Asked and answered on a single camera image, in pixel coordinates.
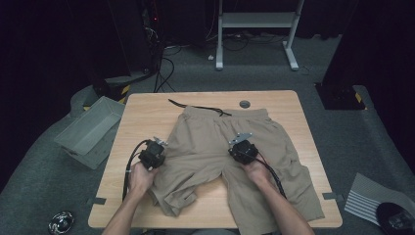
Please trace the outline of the person's left hand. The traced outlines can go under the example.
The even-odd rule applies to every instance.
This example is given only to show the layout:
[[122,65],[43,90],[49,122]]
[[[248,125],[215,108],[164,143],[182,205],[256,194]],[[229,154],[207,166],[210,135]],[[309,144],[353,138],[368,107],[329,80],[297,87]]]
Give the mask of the person's left hand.
[[155,176],[159,170],[147,170],[141,163],[136,163],[131,167],[129,175],[128,193],[133,196],[143,196],[153,185]]

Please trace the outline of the white metal stand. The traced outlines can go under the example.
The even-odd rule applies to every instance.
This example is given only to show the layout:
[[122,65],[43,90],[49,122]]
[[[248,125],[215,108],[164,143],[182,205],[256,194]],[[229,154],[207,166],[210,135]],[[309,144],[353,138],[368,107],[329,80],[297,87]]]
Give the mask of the white metal stand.
[[288,39],[282,42],[292,71],[298,71],[300,66],[295,58],[292,45],[297,32],[304,0],[298,0],[297,8],[293,12],[284,13],[228,13],[223,12],[223,0],[218,0],[217,16],[217,46],[215,68],[221,71],[223,63],[223,36],[224,28],[288,28]]

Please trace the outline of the black equipment rack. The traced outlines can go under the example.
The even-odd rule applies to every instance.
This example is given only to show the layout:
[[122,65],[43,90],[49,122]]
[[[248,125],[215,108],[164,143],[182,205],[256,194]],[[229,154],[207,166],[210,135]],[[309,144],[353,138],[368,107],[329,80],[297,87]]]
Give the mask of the black equipment rack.
[[156,0],[106,0],[119,44],[118,71],[93,81],[98,97],[122,100],[129,86],[144,81],[160,69],[162,30],[157,20]]

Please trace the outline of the grey striped board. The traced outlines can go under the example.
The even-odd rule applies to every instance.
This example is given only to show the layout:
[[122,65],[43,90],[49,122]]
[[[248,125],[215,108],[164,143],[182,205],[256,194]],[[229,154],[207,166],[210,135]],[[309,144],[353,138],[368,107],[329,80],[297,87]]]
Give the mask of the grey striped board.
[[415,202],[409,197],[357,173],[346,199],[345,211],[378,225],[376,211],[381,203],[399,205],[415,217]]

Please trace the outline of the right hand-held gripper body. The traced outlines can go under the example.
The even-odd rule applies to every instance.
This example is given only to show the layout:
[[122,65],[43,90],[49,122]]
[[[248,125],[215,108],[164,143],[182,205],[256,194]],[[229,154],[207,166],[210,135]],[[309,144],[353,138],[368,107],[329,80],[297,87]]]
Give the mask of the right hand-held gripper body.
[[251,133],[238,133],[229,141],[229,155],[242,165],[252,163],[258,155],[257,147],[249,141],[251,136]]

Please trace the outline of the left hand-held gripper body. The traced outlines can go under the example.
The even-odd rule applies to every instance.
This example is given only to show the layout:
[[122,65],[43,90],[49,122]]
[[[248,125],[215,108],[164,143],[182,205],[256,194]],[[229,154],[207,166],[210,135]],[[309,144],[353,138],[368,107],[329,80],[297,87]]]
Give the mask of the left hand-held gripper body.
[[146,140],[145,144],[146,149],[138,156],[141,164],[147,170],[160,167],[164,163],[165,155],[163,152],[168,143],[160,140],[158,137],[154,137],[153,140]]

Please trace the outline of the black round object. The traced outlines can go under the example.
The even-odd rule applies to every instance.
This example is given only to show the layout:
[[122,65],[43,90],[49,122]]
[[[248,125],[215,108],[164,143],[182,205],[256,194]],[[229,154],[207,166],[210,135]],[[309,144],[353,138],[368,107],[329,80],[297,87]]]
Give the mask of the black round object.
[[386,235],[415,235],[415,217],[400,205],[381,203],[376,216]]

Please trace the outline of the grey plastic bin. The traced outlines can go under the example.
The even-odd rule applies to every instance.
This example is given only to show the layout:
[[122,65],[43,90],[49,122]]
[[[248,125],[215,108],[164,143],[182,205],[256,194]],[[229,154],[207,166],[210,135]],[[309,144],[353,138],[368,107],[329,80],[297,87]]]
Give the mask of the grey plastic bin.
[[56,138],[73,159],[96,169],[112,149],[125,106],[101,97]]

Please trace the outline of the khaki shorts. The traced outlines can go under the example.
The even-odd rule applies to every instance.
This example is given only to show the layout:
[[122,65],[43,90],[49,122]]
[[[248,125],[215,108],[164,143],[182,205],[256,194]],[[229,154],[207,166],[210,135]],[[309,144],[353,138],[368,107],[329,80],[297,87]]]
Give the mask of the khaki shorts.
[[165,161],[151,195],[167,216],[178,216],[197,200],[198,186],[221,177],[228,204],[242,235],[278,229],[271,209],[257,187],[228,153],[228,141],[250,132],[249,141],[266,158],[282,182],[288,201],[306,220],[324,216],[309,170],[300,163],[286,130],[265,109],[217,111],[186,107],[178,117],[164,150]]

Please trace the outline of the person's right hand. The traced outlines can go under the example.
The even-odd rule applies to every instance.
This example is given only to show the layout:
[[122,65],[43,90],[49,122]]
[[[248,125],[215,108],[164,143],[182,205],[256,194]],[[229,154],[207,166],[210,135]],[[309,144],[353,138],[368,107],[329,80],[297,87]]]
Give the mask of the person's right hand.
[[242,169],[256,186],[264,186],[270,183],[270,172],[259,161],[254,160],[250,164],[243,164]]

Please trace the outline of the black stand base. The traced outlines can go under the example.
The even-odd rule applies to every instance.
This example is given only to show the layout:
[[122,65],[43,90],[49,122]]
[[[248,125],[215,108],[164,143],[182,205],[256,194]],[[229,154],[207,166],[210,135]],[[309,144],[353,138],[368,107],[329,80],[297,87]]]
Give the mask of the black stand base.
[[365,110],[361,96],[352,86],[339,87],[316,83],[315,88],[326,110]]

